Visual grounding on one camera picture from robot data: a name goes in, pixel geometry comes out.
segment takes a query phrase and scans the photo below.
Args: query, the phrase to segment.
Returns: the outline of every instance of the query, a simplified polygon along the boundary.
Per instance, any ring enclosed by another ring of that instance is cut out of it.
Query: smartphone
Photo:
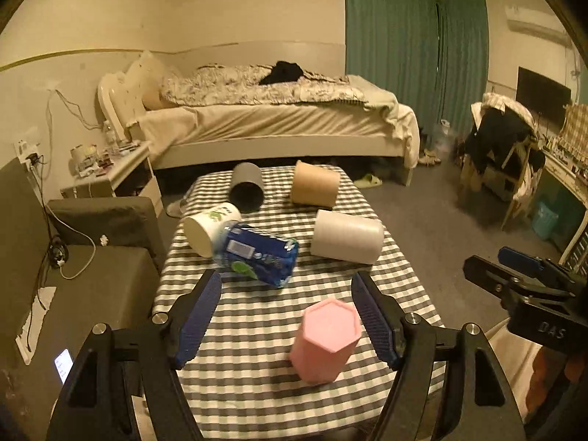
[[[66,348],[62,351],[55,359],[55,367],[57,372],[60,374],[61,384],[65,383],[65,379],[68,377],[68,373],[74,365],[72,356],[69,354],[69,350]]]

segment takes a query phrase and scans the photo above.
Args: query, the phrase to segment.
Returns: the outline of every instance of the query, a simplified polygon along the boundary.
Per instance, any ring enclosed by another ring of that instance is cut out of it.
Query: television
[[[547,119],[544,125],[553,124],[561,129],[566,118],[565,107],[570,104],[571,89],[539,73],[519,67],[516,100],[531,113],[539,114],[540,119]]]

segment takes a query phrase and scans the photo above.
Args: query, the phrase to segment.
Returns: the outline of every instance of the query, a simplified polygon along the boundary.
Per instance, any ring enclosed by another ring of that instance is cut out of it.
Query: sofa
[[[73,280],[64,279],[58,269],[49,269],[45,285],[57,289],[35,354],[26,365],[15,338],[30,311],[37,271],[49,242],[45,215],[31,177],[18,159],[0,169],[4,231],[0,238],[0,433],[13,439],[21,439],[24,434],[40,441],[45,439],[62,386],[55,358],[66,348],[75,358],[96,323],[118,329],[146,320],[165,249],[148,198],[50,201],[48,205],[61,221],[92,238],[96,253],[87,269]],[[64,274],[76,274],[92,254],[92,245],[52,215],[49,224],[52,234],[58,234],[69,251],[62,267]],[[101,238],[108,243],[103,246]]]

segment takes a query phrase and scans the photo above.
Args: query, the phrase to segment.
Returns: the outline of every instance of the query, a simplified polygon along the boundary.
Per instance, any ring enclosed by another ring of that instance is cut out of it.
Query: blue package
[[[221,229],[214,259],[233,272],[283,287],[292,276],[299,247],[295,239],[230,220]]]

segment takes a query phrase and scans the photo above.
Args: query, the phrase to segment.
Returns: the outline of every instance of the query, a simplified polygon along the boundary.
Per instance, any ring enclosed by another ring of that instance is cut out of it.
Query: nightstand
[[[76,177],[73,185],[61,189],[71,197],[149,197],[159,217],[164,205],[157,179],[149,162],[149,143],[143,142],[133,152],[116,159],[102,176]]]

